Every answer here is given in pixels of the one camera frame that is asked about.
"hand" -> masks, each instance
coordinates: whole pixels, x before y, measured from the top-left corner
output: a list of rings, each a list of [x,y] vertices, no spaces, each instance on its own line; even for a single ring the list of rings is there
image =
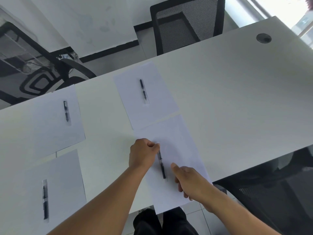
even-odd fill
[[[129,154],[129,167],[142,168],[145,172],[154,163],[156,154],[160,150],[160,144],[151,142],[146,138],[137,139],[131,146]]]
[[[178,167],[172,163],[171,168],[175,182],[178,183],[178,191],[184,192],[185,198],[202,203],[206,210],[212,212],[212,205],[220,196],[220,191],[191,167]]]

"sheet of paper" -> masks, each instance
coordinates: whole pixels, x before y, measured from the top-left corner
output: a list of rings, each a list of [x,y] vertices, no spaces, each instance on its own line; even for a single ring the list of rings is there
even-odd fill
[[[158,156],[156,156],[153,166],[146,174],[157,214],[190,202],[178,191],[178,186],[174,182],[175,176],[171,170],[172,162],[175,162],[178,166],[193,167],[211,182],[198,149],[181,115],[137,130],[135,136],[137,138],[148,138],[153,142],[160,143],[161,146],[160,151],[166,179],[163,179]]]
[[[44,220],[43,180],[47,180],[48,221]],[[27,171],[24,185],[29,234],[49,233],[86,204],[77,150]]]
[[[147,100],[144,98],[140,79]],[[134,130],[179,110],[153,62],[115,76],[114,82]]]
[[[32,99],[34,152],[40,158],[85,140],[75,85]],[[66,120],[64,101],[68,105]]]

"forearm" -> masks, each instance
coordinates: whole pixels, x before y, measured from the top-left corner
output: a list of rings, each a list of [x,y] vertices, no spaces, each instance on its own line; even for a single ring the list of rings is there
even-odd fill
[[[120,235],[145,173],[139,168],[128,168],[108,188],[49,235]]]
[[[223,222],[232,235],[280,235],[225,193],[214,191],[212,212]]]

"chair backrest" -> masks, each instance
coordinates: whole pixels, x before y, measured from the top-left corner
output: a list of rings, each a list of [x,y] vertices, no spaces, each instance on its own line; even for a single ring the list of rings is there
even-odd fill
[[[11,105],[68,79],[69,67],[10,22],[0,27],[0,99]]]
[[[168,0],[150,7],[157,55],[223,32],[225,0]]]
[[[295,151],[291,162],[281,169],[272,170],[266,163],[252,169],[215,183],[281,234],[311,234],[313,157],[308,148]]]

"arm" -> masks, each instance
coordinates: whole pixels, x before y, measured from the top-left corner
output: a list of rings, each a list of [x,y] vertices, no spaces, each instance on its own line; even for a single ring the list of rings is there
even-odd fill
[[[196,170],[190,167],[171,165],[178,183],[178,190],[184,197],[194,199],[214,213],[232,235],[280,235],[274,229],[252,215],[243,206],[211,185]]]
[[[49,235],[120,235],[141,180],[152,166],[159,144],[138,139],[131,146],[129,167],[108,188]]]

